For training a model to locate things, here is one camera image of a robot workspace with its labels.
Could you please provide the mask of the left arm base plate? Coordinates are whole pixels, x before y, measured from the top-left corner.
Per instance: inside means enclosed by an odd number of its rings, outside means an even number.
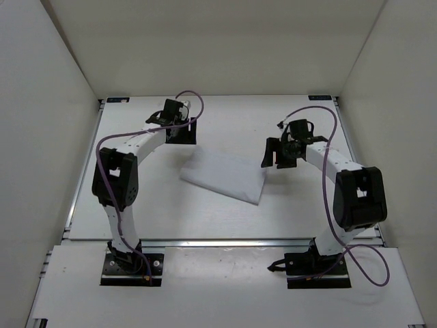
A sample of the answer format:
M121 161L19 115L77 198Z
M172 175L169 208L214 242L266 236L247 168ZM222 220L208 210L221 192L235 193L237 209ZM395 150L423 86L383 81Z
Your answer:
M149 260L151 274L143 259L136 259L134 264L118 260L109 250L106 251L101 286L161 287L165 255L163 253L145 254Z

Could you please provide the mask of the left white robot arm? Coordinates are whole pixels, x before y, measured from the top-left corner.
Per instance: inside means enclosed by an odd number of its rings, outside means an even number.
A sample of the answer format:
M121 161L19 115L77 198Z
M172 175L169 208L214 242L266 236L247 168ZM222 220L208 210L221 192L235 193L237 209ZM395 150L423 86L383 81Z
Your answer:
M96 146L91 192L109 220L109 250L128 272L139 270L144 257L132 209L139 193L139 165L165 144L197 143L197 118L190 117L190 109L188 100L166 99L141 130L109 135Z

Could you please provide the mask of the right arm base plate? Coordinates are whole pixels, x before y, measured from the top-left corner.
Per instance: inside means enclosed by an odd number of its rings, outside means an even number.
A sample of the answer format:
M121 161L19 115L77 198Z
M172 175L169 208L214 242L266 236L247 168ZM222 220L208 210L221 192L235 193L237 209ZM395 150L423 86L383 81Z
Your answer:
M340 254L321 256L314 247L302 253L285 253L274 261L270 272L285 272L288 289L344 289L351 288L345 260Z

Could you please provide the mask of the white skirt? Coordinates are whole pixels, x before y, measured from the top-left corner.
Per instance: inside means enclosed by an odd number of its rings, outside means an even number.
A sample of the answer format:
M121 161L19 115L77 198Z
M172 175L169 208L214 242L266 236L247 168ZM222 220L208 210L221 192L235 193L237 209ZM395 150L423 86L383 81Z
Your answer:
M197 146L180 178L204 189L258 205L266 170L256 161Z

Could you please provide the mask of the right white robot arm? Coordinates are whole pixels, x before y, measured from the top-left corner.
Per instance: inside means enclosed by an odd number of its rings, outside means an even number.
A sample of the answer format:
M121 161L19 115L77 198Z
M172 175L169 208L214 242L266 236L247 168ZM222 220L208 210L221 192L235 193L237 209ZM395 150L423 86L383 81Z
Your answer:
M330 138L314 135L314 124L306 119L280 122L280 137L269 137L261 167L295 168L302 159L322 172L322 190L326 181L335 187L333 204L327 206L328 228L314 238L315 251L306 257L307 268L323 273L330 256L340 254L357 235L387 218L382 172L364 167L331 148Z

